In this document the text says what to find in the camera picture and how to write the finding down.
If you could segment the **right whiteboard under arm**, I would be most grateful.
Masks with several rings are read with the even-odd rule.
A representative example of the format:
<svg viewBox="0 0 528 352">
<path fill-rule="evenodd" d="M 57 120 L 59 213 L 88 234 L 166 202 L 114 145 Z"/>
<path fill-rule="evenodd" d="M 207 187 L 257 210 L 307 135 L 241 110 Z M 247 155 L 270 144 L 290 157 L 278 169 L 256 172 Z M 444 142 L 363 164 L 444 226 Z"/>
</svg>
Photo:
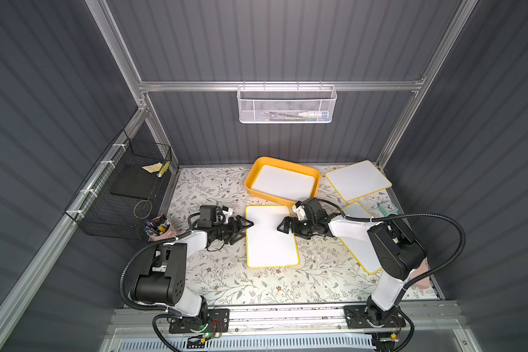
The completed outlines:
<svg viewBox="0 0 528 352">
<path fill-rule="evenodd" d="M 358 202 L 353 202 L 343 208 L 345 213 L 353 217 L 370 218 L 366 208 Z M 368 274 L 376 274 L 381 270 L 381 264 L 370 242 L 368 232 L 358 233 L 358 237 L 341 237 L 340 240 L 348 248 L 356 261 Z"/>
</svg>

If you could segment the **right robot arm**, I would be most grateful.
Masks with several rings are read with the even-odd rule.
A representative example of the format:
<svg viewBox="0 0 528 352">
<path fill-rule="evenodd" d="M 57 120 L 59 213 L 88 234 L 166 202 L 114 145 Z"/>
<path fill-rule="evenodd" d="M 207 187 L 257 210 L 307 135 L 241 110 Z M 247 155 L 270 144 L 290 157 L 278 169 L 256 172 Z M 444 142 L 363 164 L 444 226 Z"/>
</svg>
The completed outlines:
<svg viewBox="0 0 528 352">
<path fill-rule="evenodd" d="M 339 214 L 330 216 L 327 222 L 319 222 L 286 216 L 277 230 L 305 239 L 330 234 L 365 244 L 368 252 L 375 255 L 382 273 L 362 316 L 372 327 L 381 328 L 393 316 L 400 315 L 400 301 L 412 285 L 413 273 L 427 256 L 404 219 L 403 214 L 368 219 Z"/>
</svg>

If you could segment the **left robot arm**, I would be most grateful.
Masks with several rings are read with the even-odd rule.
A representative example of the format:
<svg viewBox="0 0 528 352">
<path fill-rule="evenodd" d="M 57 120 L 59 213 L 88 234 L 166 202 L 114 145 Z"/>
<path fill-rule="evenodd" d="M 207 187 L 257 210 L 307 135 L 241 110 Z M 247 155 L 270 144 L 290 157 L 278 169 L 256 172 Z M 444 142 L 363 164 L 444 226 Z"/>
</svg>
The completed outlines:
<svg viewBox="0 0 528 352">
<path fill-rule="evenodd" d="M 149 243 L 124 268 L 119 294 L 126 306 L 143 311 L 164 311 L 180 318 L 205 318 L 205 298 L 186 287 L 187 259 L 208 249 L 215 240 L 235 244 L 255 223 L 234 216 L 210 227 L 196 225 L 182 235 Z"/>
</svg>

